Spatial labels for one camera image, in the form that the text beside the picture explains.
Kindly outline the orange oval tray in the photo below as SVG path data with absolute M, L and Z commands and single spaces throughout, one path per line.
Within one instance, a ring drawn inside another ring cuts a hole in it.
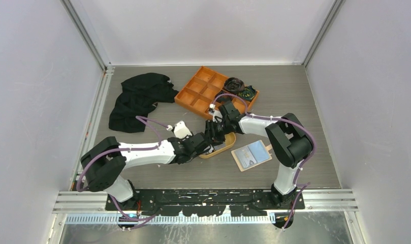
M 233 147 L 236 141 L 235 133 L 230 133 L 225 135 L 225 141 L 223 144 L 213 146 L 209 151 L 205 152 L 204 154 L 199 155 L 201 159 L 208 159 L 214 157 L 226 150 L 229 150 Z

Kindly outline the beige card holder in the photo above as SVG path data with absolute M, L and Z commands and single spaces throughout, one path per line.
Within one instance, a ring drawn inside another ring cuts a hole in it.
M 231 154 L 241 172 L 270 161 L 272 145 L 265 145 L 262 140 L 250 143 L 231 151 Z

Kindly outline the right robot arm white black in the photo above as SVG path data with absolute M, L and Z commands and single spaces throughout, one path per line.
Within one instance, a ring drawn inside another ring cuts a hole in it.
M 271 200 L 277 208 L 286 208 L 297 190 L 297 180 L 303 164 L 315 150 L 313 136 L 298 118 L 287 113 L 282 117 L 240 113 L 231 102 L 213 112 L 205 122 L 205 135 L 210 144 L 222 144 L 229 133 L 253 134 L 268 138 L 280 162 L 276 180 L 271 186 Z

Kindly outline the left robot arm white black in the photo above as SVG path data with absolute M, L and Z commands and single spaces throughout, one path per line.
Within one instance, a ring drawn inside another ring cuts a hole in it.
M 138 196 L 133 184 L 121 176 L 125 169 L 149 164 L 188 163 L 211 147 L 203 133 L 141 144 L 118 142 L 110 136 L 81 157 L 83 171 L 78 180 L 86 180 L 87 185 L 84 188 L 77 185 L 77 191 L 104 191 L 124 209 L 131 210 L 136 207 Z

